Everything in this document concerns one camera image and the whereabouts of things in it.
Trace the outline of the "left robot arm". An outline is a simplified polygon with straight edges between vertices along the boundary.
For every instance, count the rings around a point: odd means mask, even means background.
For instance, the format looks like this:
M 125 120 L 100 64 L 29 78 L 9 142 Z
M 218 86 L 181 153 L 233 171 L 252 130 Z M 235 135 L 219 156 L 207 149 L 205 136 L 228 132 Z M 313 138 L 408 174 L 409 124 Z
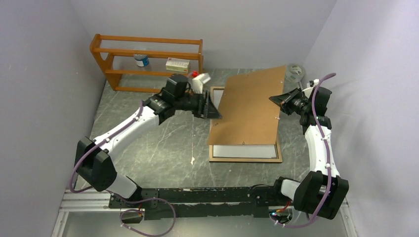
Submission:
M 136 207 L 143 199 L 142 188 L 132 179 L 118 174 L 114 159 L 140 135 L 161 125 L 176 111 L 190 111 L 196 118 L 220 119 L 221 113 L 212 102 L 204 84 L 210 75 L 173 74 L 165 86 L 145 101 L 127 119 L 94 139 L 82 138 L 77 143 L 72 174 L 81 176 L 90 188 L 109 191 L 122 198 L 128 207 Z

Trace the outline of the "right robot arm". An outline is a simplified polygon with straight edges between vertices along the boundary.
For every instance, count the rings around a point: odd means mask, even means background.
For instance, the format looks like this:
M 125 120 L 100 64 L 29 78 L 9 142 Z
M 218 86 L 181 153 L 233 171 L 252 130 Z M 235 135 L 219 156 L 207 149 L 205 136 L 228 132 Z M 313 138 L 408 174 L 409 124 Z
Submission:
M 278 205 L 290 200 L 295 210 L 330 220 L 335 218 L 349 191 L 349 182 L 341 178 L 332 152 L 332 123 L 326 116 L 331 94 L 329 89 L 315 86 L 306 90 L 296 88 L 269 98 L 281 112 L 300 116 L 310 162 L 309 173 L 303 181 L 278 178 L 272 200 Z

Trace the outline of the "brown backing board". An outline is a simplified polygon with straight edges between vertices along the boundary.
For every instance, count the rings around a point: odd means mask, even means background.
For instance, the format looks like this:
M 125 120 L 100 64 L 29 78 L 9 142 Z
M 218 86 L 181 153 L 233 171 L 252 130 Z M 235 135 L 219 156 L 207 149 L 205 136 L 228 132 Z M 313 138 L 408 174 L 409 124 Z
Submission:
M 210 129 L 209 145 L 272 145 L 280 108 L 271 96 L 283 93 L 286 66 L 229 77 Z

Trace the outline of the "white cream small box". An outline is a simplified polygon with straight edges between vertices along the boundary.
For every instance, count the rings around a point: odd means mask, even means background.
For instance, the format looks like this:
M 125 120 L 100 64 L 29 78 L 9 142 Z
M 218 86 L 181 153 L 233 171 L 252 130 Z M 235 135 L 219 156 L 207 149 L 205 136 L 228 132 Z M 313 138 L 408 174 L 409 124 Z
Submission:
M 190 60 L 169 57 L 166 62 L 166 70 L 188 73 L 190 70 Z

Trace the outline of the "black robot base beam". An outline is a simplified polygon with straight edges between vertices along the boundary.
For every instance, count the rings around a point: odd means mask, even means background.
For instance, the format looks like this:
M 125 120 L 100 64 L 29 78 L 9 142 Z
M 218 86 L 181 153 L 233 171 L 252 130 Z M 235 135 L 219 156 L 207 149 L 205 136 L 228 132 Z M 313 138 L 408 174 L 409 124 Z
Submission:
M 267 218 L 285 206 L 290 199 L 273 186 L 258 184 L 249 187 L 159 188 L 143 189 L 144 203 L 128 204 L 111 195 L 111 210 L 141 209 L 145 220 L 163 218 L 251 216 Z

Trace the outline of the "clear tape roll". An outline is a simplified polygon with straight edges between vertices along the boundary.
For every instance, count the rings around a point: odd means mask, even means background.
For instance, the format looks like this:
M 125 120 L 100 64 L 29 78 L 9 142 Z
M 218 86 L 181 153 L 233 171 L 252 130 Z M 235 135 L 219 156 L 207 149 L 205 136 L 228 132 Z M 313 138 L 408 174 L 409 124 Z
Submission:
M 285 79 L 290 82 L 300 82 L 306 74 L 305 69 L 299 64 L 287 64 Z

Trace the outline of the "orange wooden shelf rack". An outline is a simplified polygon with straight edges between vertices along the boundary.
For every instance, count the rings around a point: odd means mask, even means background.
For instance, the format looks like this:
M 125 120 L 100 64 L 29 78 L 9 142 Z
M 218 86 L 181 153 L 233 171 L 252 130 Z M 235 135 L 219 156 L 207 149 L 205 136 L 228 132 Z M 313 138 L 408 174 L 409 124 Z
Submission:
M 121 84 L 125 75 L 168 77 L 203 73 L 202 39 L 168 39 L 96 34 L 90 52 L 114 91 L 157 93 Z

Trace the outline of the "blue white small jar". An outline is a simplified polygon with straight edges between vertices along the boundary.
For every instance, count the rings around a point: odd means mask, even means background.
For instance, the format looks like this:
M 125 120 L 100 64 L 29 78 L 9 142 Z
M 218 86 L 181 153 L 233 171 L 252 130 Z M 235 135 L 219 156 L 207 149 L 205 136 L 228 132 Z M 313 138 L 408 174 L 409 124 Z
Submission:
M 134 54 L 133 58 L 136 62 L 136 65 L 139 67 L 146 67 L 149 65 L 149 57 L 145 54 Z

